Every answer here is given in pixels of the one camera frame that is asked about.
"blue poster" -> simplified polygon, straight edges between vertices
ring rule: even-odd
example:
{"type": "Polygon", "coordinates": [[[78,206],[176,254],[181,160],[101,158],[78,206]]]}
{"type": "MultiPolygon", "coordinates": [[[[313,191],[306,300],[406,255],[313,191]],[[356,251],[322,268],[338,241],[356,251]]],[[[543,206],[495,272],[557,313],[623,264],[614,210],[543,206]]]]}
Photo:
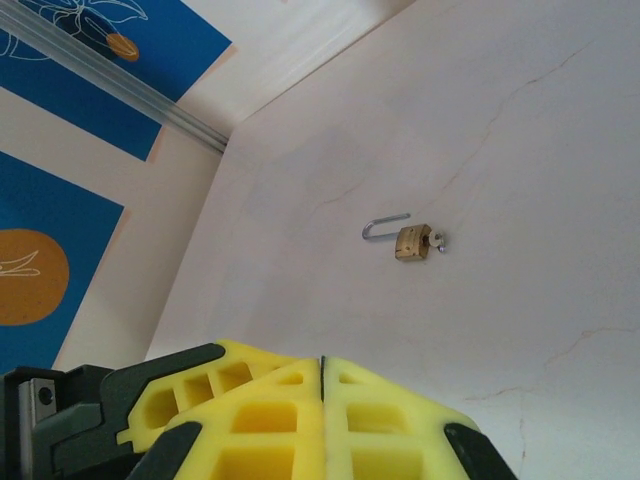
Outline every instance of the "blue poster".
{"type": "Polygon", "coordinates": [[[123,207],[0,152],[0,375],[50,368],[123,207]]]}
{"type": "MultiPolygon", "coordinates": [[[[180,0],[20,0],[177,101],[231,44],[180,0]]],[[[160,125],[0,30],[0,86],[146,160],[160,125]]]]}

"yellow foam insert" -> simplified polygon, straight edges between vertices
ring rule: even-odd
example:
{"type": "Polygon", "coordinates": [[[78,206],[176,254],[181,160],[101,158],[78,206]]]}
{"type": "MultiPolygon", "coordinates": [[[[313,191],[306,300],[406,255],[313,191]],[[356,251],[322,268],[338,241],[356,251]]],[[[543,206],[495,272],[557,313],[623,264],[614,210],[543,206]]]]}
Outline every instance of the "yellow foam insert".
{"type": "Polygon", "coordinates": [[[178,414],[202,431],[175,480],[324,480],[317,359],[299,360],[178,414]]]}
{"type": "Polygon", "coordinates": [[[324,415],[327,479],[469,479],[444,426],[476,424],[354,363],[325,360],[324,415]]]}
{"type": "Polygon", "coordinates": [[[146,452],[179,413],[298,361],[231,340],[218,344],[226,351],[222,358],[149,382],[129,413],[129,428],[117,434],[118,444],[132,442],[136,453],[146,452]]]}

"padlock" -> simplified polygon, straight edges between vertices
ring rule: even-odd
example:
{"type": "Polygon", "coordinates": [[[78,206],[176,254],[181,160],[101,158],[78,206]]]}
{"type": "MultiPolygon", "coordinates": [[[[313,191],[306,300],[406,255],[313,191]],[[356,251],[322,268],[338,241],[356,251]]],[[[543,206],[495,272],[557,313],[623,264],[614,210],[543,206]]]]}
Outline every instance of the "padlock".
{"type": "Polygon", "coordinates": [[[371,229],[375,225],[403,220],[409,217],[411,217],[411,214],[403,213],[400,215],[372,220],[367,223],[362,230],[362,238],[368,241],[395,239],[396,258],[402,262],[424,260],[427,258],[427,253],[429,253],[429,247],[437,248],[438,251],[444,253],[444,235],[442,235],[442,233],[435,232],[426,223],[404,227],[398,233],[386,233],[382,235],[370,234],[371,229]]]}
{"type": "Polygon", "coordinates": [[[396,239],[396,258],[401,262],[427,258],[430,233],[431,227],[426,223],[401,229],[396,239]]]}

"white line drawing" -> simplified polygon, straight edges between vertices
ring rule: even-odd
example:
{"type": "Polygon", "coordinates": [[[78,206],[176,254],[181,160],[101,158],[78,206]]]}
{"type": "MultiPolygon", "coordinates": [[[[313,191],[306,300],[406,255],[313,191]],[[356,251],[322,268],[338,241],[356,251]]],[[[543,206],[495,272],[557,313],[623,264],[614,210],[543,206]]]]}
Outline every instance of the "white line drawing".
{"type": "Polygon", "coordinates": [[[37,277],[40,270],[37,268],[27,267],[34,258],[40,253],[40,250],[25,255],[17,260],[0,260],[0,278],[2,277],[37,277]]]}
{"type": "MultiPolygon", "coordinates": [[[[148,20],[134,0],[19,0],[42,18],[60,27],[72,37],[94,46],[99,52],[114,51],[108,35],[120,35],[117,25],[129,20],[148,20]]],[[[126,42],[115,47],[119,55],[133,56],[126,42]]],[[[0,57],[39,61],[49,57],[29,47],[13,35],[0,30],[0,57]]]]}

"white floor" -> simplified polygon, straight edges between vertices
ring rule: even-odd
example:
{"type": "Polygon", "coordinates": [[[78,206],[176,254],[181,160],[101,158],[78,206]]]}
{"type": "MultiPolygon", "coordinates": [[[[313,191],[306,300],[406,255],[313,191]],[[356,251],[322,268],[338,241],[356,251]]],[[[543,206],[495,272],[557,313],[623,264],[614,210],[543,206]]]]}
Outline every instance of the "white floor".
{"type": "Polygon", "coordinates": [[[640,2],[418,0],[241,125],[149,356],[350,358],[520,479],[640,472],[640,2]],[[445,255],[394,259],[411,212],[445,255]]]}

